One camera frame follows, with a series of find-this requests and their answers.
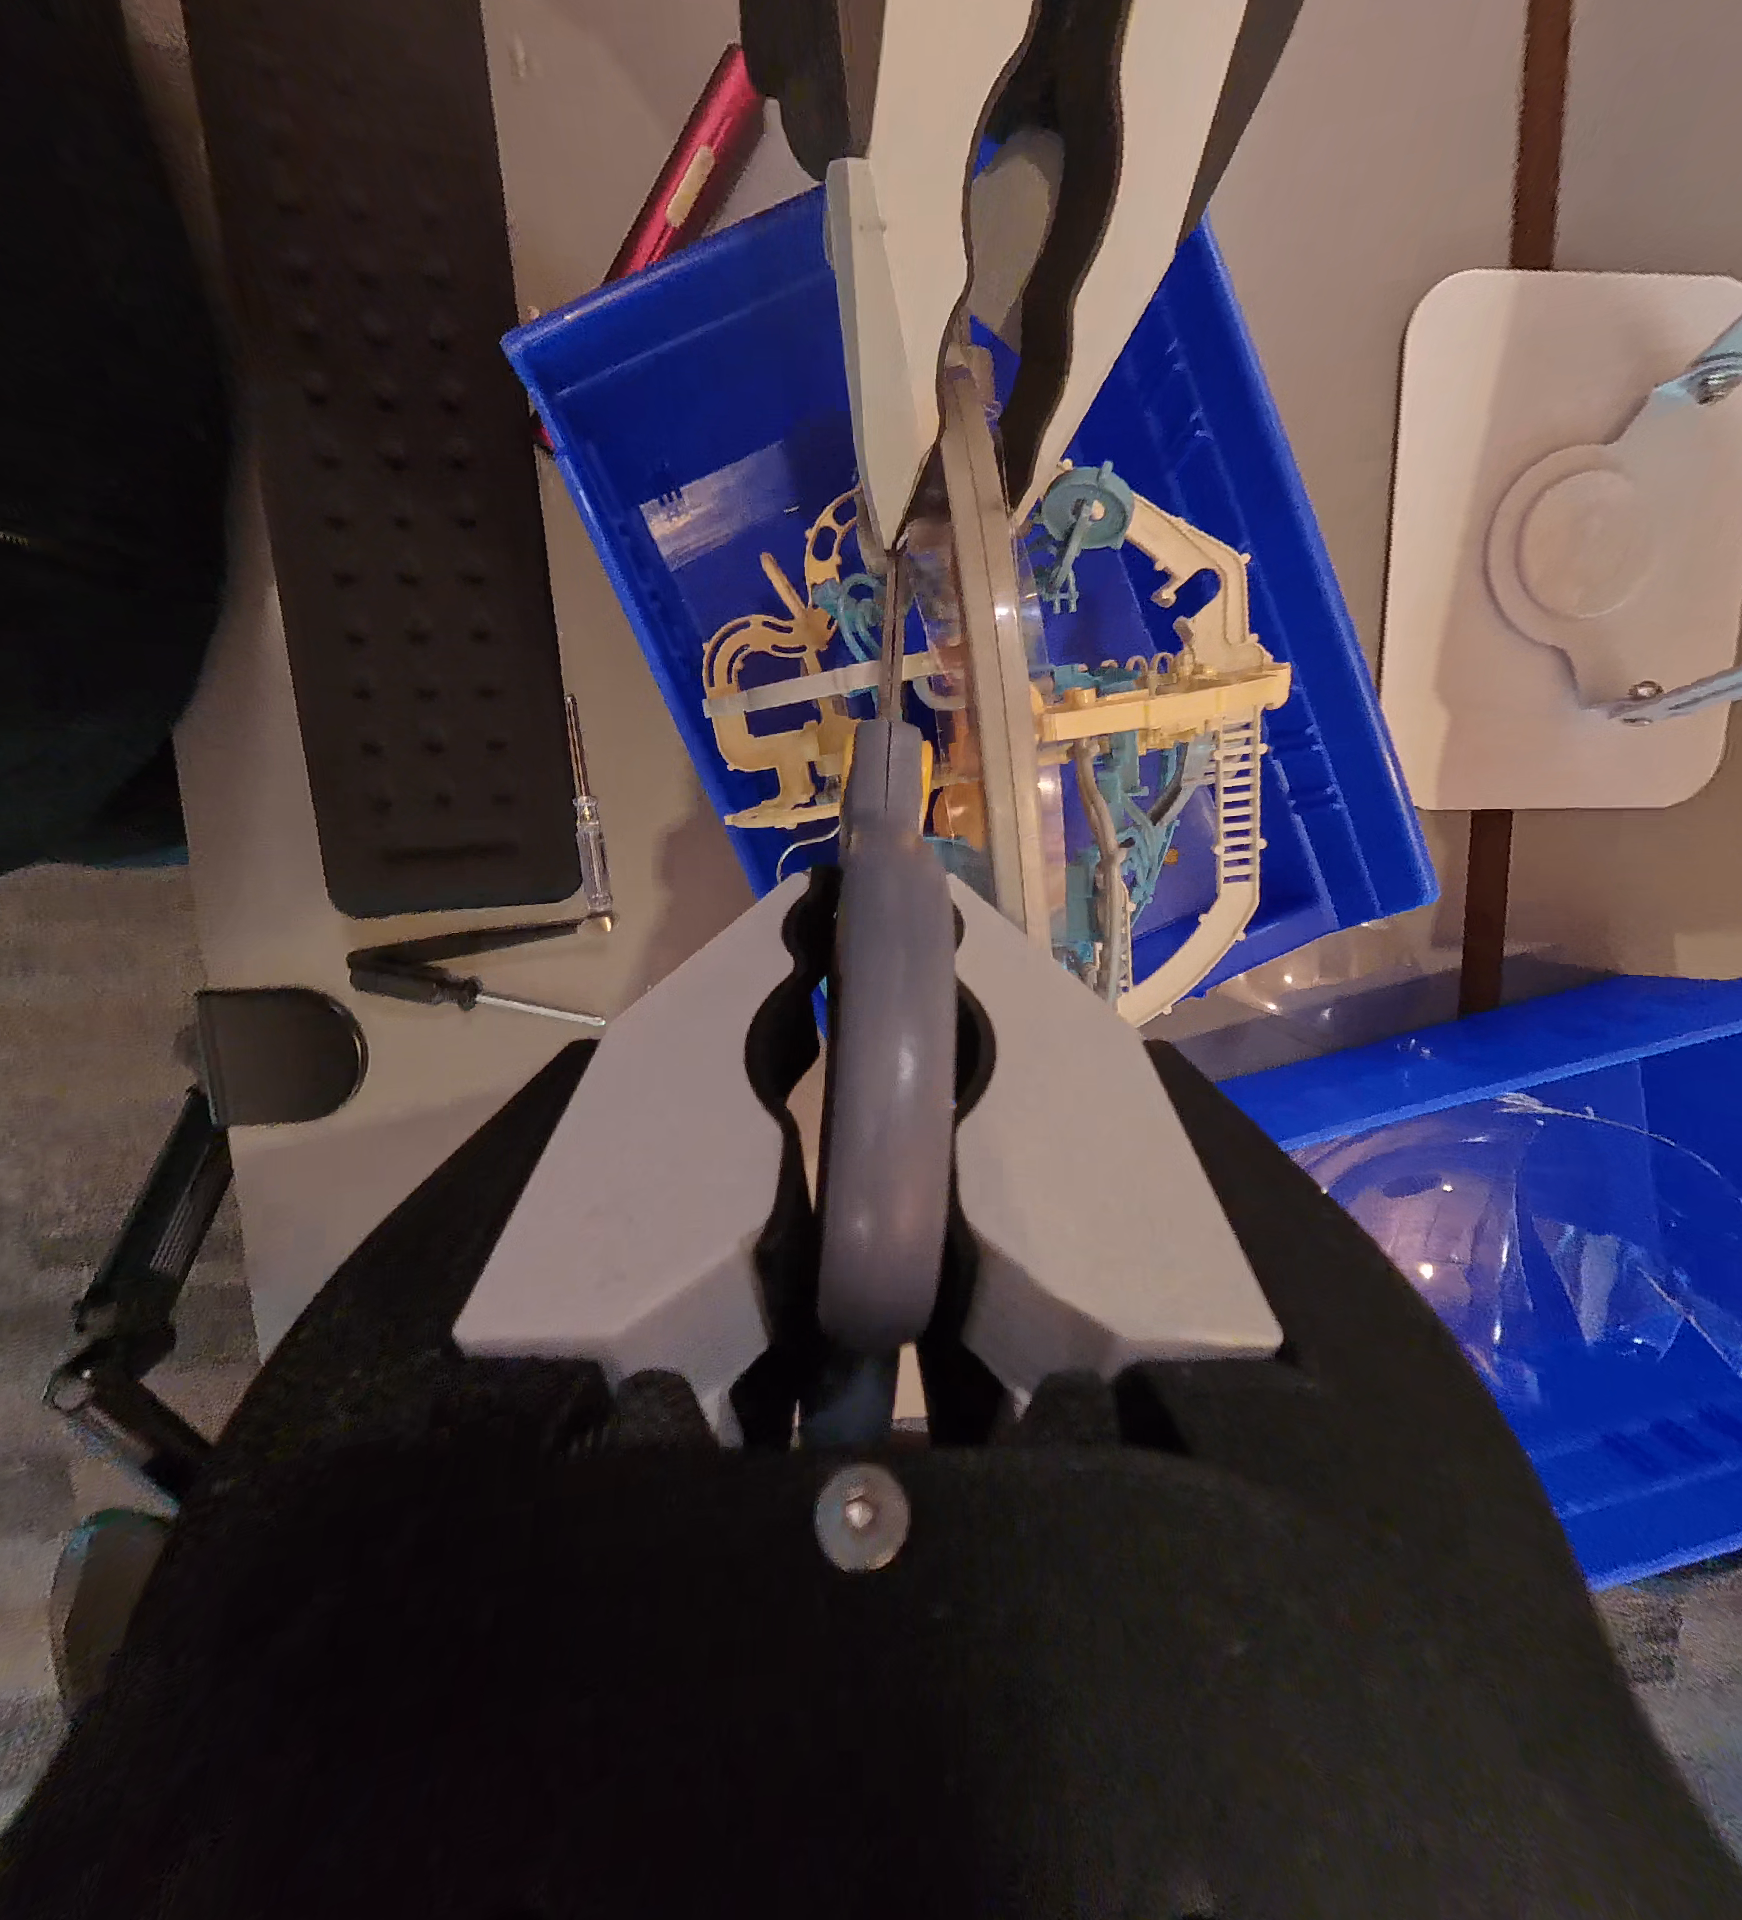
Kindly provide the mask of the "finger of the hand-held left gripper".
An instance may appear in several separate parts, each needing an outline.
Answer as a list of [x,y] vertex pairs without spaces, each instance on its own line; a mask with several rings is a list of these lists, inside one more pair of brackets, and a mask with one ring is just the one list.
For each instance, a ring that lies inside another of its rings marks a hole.
[[938,374],[972,282],[978,134],[1026,56],[1036,2],[832,4],[845,152],[824,172],[862,522],[907,522],[942,433]]
[[1259,93],[1259,4],[1032,5],[969,188],[971,314],[1017,325],[996,418],[1013,516],[1056,478]]

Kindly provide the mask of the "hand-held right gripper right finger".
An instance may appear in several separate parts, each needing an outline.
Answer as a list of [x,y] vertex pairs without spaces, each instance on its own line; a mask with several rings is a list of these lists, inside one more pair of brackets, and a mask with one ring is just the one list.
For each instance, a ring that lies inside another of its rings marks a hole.
[[981,1447],[1052,1375],[1261,1359],[1284,1331],[1140,1033],[969,886],[924,1419]]

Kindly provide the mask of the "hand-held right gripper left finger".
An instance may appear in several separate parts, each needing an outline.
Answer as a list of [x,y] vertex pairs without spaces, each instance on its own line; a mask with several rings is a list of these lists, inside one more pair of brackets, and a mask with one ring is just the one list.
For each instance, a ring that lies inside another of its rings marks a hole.
[[465,1355],[680,1375],[787,1447],[821,1339],[808,1151],[832,872],[796,872],[616,1017],[454,1324]]

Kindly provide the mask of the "grey orange handled scissors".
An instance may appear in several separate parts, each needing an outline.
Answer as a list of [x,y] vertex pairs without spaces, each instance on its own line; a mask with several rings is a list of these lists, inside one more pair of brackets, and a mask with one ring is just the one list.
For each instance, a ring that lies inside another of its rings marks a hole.
[[931,1324],[948,1221],[957,926],[927,847],[931,753],[903,716],[907,552],[886,560],[877,714],[840,815],[818,1143],[814,1449],[883,1439],[899,1352]]

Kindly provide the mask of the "small blue plastic bin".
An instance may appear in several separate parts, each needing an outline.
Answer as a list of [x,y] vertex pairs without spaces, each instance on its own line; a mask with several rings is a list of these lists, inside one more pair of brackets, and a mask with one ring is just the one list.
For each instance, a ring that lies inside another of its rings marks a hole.
[[[811,191],[541,322],[504,350],[715,815],[730,768],[702,660],[803,582],[812,520],[857,482],[823,201]],[[1241,305],[1207,228],[1181,244],[1070,446],[1245,558],[1250,632],[1290,666],[1264,720],[1261,890],[1211,981],[1430,905],[1435,864]]]

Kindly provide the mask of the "plastic ball maze puzzle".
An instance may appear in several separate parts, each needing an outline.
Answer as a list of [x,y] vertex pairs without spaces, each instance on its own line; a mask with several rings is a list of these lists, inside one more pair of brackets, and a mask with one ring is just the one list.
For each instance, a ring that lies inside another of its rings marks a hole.
[[[1247,614],[1247,558],[1133,493],[1109,462],[1059,462],[1024,511],[994,461],[991,354],[952,350],[946,467],[927,476],[900,561],[860,488],[805,522],[796,571],[760,555],[779,606],[702,650],[723,761],[770,789],[733,828],[812,850],[840,828],[855,736],[899,689],[927,739],[929,850],[1125,1022],[1193,994],[1261,892],[1266,714],[1290,694]],[[1160,650],[1062,658],[1046,614],[1080,611],[1084,560],[1125,552],[1172,609],[1207,599]]]

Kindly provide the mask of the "red pen screwdriver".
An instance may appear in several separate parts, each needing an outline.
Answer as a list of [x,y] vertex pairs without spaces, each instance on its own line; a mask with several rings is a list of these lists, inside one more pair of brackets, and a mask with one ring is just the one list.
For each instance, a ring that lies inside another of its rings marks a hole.
[[719,54],[654,185],[618,243],[612,284],[690,249],[705,235],[811,191],[780,112],[755,83],[743,46]]

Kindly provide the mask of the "clear plastic shell piece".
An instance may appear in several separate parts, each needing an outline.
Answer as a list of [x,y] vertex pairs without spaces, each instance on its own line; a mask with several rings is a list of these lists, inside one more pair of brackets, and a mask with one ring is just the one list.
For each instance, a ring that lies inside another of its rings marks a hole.
[[1425,972],[1425,917],[1349,926],[1236,972],[1201,994],[1226,1014],[1261,1017],[1319,1046],[1373,1043],[1406,1025]]

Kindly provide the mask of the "clear plastic dome half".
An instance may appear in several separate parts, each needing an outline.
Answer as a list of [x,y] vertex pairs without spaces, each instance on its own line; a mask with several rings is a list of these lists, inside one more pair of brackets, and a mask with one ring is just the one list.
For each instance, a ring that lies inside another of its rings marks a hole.
[[1302,1147],[1492,1397],[1702,1344],[1742,1379],[1742,1191],[1646,1128],[1508,1092]]

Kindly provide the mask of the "black dotted wrist rest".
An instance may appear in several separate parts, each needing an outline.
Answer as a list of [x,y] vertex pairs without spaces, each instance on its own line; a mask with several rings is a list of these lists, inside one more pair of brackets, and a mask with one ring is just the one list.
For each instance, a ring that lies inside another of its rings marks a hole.
[[326,895],[578,890],[540,456],[475,2],[187,2]]

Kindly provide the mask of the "large blue plastic bin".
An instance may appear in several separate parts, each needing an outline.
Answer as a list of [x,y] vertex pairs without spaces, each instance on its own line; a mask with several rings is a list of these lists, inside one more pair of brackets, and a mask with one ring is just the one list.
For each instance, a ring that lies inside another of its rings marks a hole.
[[[1293,1159],[1323,1142],[1531,1092],[1673,1140],[1742,1191],[1742,976],[1611,976],[1238,1073],[1221,1090]],[[1742,1550],[1742,1379],[1700,1341],[1643,1366],[1593,1359],[1553,1401],[1499,1407],[1591,1586]]]

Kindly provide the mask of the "black handled screwdriver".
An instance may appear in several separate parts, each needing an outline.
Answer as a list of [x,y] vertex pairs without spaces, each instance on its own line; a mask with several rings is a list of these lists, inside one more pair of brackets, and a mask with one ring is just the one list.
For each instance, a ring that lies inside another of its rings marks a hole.
[[495,1009],[544,1017],[584,1028],[605,1026],[605,1017],[552,1004],[540,999],[493,993],[479,976],[451,971],[451,960],[468,960],[501,951],[541,944],[576,935],[605,935],[613,929],[612,911],[578,919],[527,925],[487,925],[411,938],[402,943],[353,949],[347,952],[349,983],[356,994],[375,994],[415,1004],[451,1004],[459,1011]]

